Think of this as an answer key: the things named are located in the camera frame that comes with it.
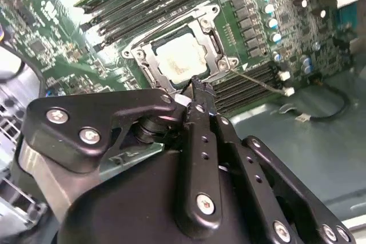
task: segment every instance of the gray metal panel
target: gray metal panel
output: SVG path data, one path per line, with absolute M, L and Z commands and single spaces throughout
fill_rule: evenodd
M 344 73 L 329 83 L 347 91 L 351 110 L 331 123 L 301 123 L 264 105 L 232 118 L 241 138 L 262 139 L 341 220 L 366 214 L 366 71 Z M 314 115 L 331 114 L 340 100 L 310 87 L 291 100 Z

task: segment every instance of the black ram slot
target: black ram slot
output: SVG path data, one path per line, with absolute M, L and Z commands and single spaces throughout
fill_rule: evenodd
M 271 69 L 258 71 L 256 74 L 251 74 L 251 75 L 246 73 L 246 75 L 248 75 L 252 78 L 258 79 L 258 80 L 260 80 L 259 78 L 261 78 L 262 76 L 267 75 L 267 74 L 269 74 L 273 77 Z M 223 93 L 227 90 L 230 90 L 233 86 L 243 85 L 248 82 L 250 82 L 250 80 L 237 75 L 234 78 L 231 78 L 231 79 L 225 81 L 224 83 L 222 83 L 222 85 L 215 86 L 215 91 L 216 91 L 216 93 Z
M 234 106 L 237 107 L 239 105 L 242 105 L 243 102 L 247 102 L 248 100 L 252 99 L 253 97 L 257 96 L 258 94 L 261 94 L 265 92 L 266 90 L 263 87 L 256 87 L 255 89 L 252 89 L 250 92 L 247 92 L 246 94 L 242 94 L 240 97 L 231 98 L 230 100 L 227 100 L 225 104 L 218 105 L 216 108 L 219 110 L 222 109 L 230 109 Z
M 119 17 L 111 22 L 105 24 L 102 28 L 100 28 L 100 34 L 109 33 L 118 28 L 118 25 L 128 26 L 128 22 L 134 20 L 135 18 L 141 18 L 149 13 L 153 13 L 155 9 L 159 8 L 163 3 L 171 2 L 174 4 L 174 0 L 148 0 L 145 3 L 135 7 L 135 3 L 124 7 L 123 10 L 118 11 L 119 13 L 123 14 L 123 17 Z
M 270 75 L 267 76 L 265 79 L 261 79 L 261 81 L 271 87 L 276 86 L 276 83 L 274 82 L 273 77 L 271 77 Z M 252 83 L 248 83 L 243 86 L 233 87 L 232 90 L 227 91 L 226 93 L 216 94 L 216 102 L 217 103 L 225 102 L 227 99 L 236 97 L 238 94 L 245 94 L 247 92 L 250 92 L 250 90 L 252 90 L 258 86 L 259 86 L 258 84 L 252 82 Z
M 148 0 L 144 3 L 144 0 L 120 0 L 117 3 L 114 3 L 116 6 L 113 6 L 111 9 L 105 8 L 105 12 L 98 14 L 90 21 L 90 25 L 94 26 L 99 24 L 100 22 L 105 22 L 111 20 L 113 17 L 119 14 L 125 15 L 125 12 L 131 13 L 135 10 L 144 10 L 148 9 L 150 6 L 156 4 L 156 0 Z
M 220 114 L 230 113 L 231 111 L 235 111 L 239 108 L 242 108 L 244 106 L 247 106 L 249 104 L 252 104 L 256 101 L 259 101 L 263 98 L 266 98 L 271 95 L 271 92 L 268 90 L 263 90 L 262 92 L 258 92 L 255 96 L 252 96 L 250 98 L 247 98 L 246 100 L 243 100 L 241 102 L 237 102 L 235 104 L 231 104 L 230 106 L 223 106 L 221 108 L 217 108 L 217 111 Z
M 138 27 L 140 27 L 140 28 L 147 27 L 146 25 L 149 24 L 152 20 L 160 18 L 163 15 L 165 15 L 167 13 L 170 13 L 174 9 L 182 6 L 183 4 L 187 4 L 187 3 L 190 3 L 192 1 L 194 1 L 194 0 L 178 0 L 178 2 L 171 3 L 171 4 L 167 5 L 167 7 L 163 8 L 163 9 L 159 9 L 155 13 L 149 13 L 149 14 L 147 14 L 147 16 L 141 18 L 137 22 L 134 22 L 133 24 L 127 26 L 126 28 L 113 33 L 109 37 L 106 37 L 105 42 L 102 42 L 101 44 L 95 45 L 94 49 L 96 51 L 101 50 L 105 46 L 109 46 L 112 43 L 114 43 L 115 41 L 121 39 L 123 35 L 130 34 L 136 28 L 138 28 Z

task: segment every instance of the chip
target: chip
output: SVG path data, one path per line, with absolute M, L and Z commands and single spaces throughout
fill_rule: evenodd
M 240 21 L 239 22 L 239 25 L 240 25 L 240 27 L 242 28 L 242 29 L 247 29 L 247 28 L 249 28 L 249 27 L 251 27 L 251 25 L 252 25 L 252 21 L 249 19 L 249 18 L 247 18 L 247 19 L 245 19 L 245 20 L 242 20 L 242 21 Z
M 232 0 L 231 3 L 235 9 L 240 9 L 245 6 L 245 0 Z
M 239 20 L 242 20 L 248 16 L 248 9 L 246 7 L 243 7 L 241 9 L 237 10 L 235 13 L 236 13 L 236 17 Z
M 258 40 L 256 38 L 253 38 L 249 41 L 246 42 L 246 45 L 248 46 L 248 48 L 255 48 L 258 46 Z
M 206 51 L 191 33 L 168 41 L 156 49 L 161 74 L 177 85 L 207 71 Z
M 255 48 L 255 49 L 249 51 L 249 55 L 251 57 L 258 57 L 261 53 L 262 52 L 261 52 L 261 50 L 259 48 Z
M 35 53 L 35 54 L 41 54 L 43 53 L 46 48 L 42 44 L 40 40 L 35 40 L 32 43 L 29 44 L 29 48 Z
M 289 22 L 289 20 L 290 20 L 290 16 L 288 14 L 281 15 L 281 22 L 283 24 L 287 24 Z
M 243 36 L 245 37 L 245 39 L 251 39 L 256 35 L 256 33 L 254 32 L 253 29 L 249 29 L 245 32 L 243 32 Z

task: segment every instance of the wire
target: wire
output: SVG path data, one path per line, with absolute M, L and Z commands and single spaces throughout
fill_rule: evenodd
M 237 71 L 234 71 L 233 69 L 230 69 L 230 71 L 232 71 L 233 73 L 243 77 L 243 78 L 246 78 L 254 83 L 257 83 L 258 85 L 261 85 L 263 88 L 273 92 L 273 93 L 278 93 L 278 94 L 282 94 L 282 95 L 286 95 L 284 91 L 282 90 L 279 90 L 279 89 L 275 89 L 269 85 L 267 85 L 266 83 L 262 82 L 262 81 L 259 81 L 259 80 L 256 80 L 255 78 L 252 78 L 252 77 L 249 77 L 245 74 L 241 74 L 241 73 L 238 73 Z
M 323 87 L 323 88 L 327 89 L 331 93 L 334 93 L 334 94 L 338 95 L 340 98 L 342 98 L 342 100 L 343 100 L 342 107 L 337 112 L 335 112 L 334 114 L 328 115 L 326 117 L 314 117 L 314 116 L 308 115 L 306 113 L 303 113 L 303 112 L 299 111 L 296 108 L 289 109 L 289 110 L 286 111 L 286 113 L 293 114 L 296 117 L 300 117 L 300 116 L 305 115 L 305 116 L 307 116 L 306 120 L 313 121 L 313 122 L 330 122 L 330 121 L 334 121 L 334 120 L 338 119 L 345 112 L 347 112 L 347 110 L 351 106 L 351 100 L 349 99 L 348 95 L 345 92 L 339 90 L 338 88 L 330 86 L 330 85 L 328 85 L 324 82 L 321 82 L 319 80 L 316 80 L 314 83 L 316 85 L 320 86 L 320 87 Z
M 3 47 L 5 50 L 9 51 L 10 53 L 14 54 L 16 57 L 18 57 L 22 61 L 22 65 L 19 67 L 19 70 L 14 75 L 12 75 L 10 78 L 0 80 L 0 83 L 6 83 L 7 81 L 14 79 L 21 72 L 23 72 L 25 65 L 27 65 L 36 74 L 36 76 L 39 80 L 39 97 L 44 97 L 46 94 L 46 81 L 45 81 L 45 78 L 43 77 L 41 71 L 39 70 L 39 68 L 36 67 L 36 65 L 33 63 L 33 61 L 31 61 L 30 59 L 21 55 L 20 53 L 18 53 L 16 50 L 14 50 L 12 47 L 8 46 L 5 43 L 1 43 L 0 46 Z

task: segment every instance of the black plastic bracket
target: black plastic bracket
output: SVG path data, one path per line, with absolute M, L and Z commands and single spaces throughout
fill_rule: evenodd
M 139 118 L 170 115 L 175 108 L 175 101 L 159 89 L 40 98 L 28 105 L 22 132 L 33 150 L 70 171 L 88 173 L 110 148 L 112 128 L 122 129 L 118 138 L 123 140 Z M 46 113 L 52 109 L 64 111 L 67 122 L 49 121 Z M 94 129 L 99 142 L 83 142 L 79 133 L 85 128 Z

